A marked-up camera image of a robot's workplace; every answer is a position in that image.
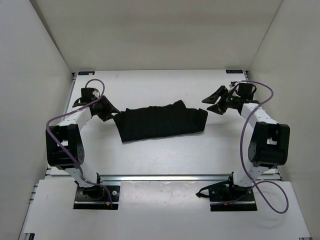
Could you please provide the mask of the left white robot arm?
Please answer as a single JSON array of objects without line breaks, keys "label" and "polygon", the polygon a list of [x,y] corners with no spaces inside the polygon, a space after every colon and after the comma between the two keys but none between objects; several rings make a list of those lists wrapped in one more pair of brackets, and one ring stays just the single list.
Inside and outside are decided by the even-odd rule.
[{"label": "left white robot arm", "polygon": [[47,162],[70,174],[77,186],[93,199],[99,199],[107,188],[102,184],[100,175],[85,163],[85,150],[81,130],[94,116],[103,122],[114,118],[120,111],[96,88],[84,87],[81,96],[74,102],[71,112],[57,125],[46,124]]}]

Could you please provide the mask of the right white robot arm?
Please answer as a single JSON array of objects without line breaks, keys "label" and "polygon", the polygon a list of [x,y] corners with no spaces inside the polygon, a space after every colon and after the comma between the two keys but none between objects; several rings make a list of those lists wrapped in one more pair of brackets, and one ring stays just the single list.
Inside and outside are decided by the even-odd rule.
[{"label": "right white robot arm", "polygon": [[245,119],[244,127],[253,129],[248,145],[247,158],[240,152],[241,169],[230,174],[223,193],[229,200],[245,195],[263,173],[287,162],[290,127],[272,119],[262,103],[254,99],[255,84],[242,81],[231,82],[229,87],[220,86],[213,94],[202,100],[208,111],[223,115],[235,109]]}]

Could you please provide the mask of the black pleated skirt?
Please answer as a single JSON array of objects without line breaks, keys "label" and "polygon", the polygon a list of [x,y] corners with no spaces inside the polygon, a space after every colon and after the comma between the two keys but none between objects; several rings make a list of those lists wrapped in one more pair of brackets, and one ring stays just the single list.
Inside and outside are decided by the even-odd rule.
[{"label": "black pleated skirt", "polygon": [[182,100],[166,106],[149,106],[122,111],[114,122],[123,143],[201,133],[208,112],[187,108]]}]

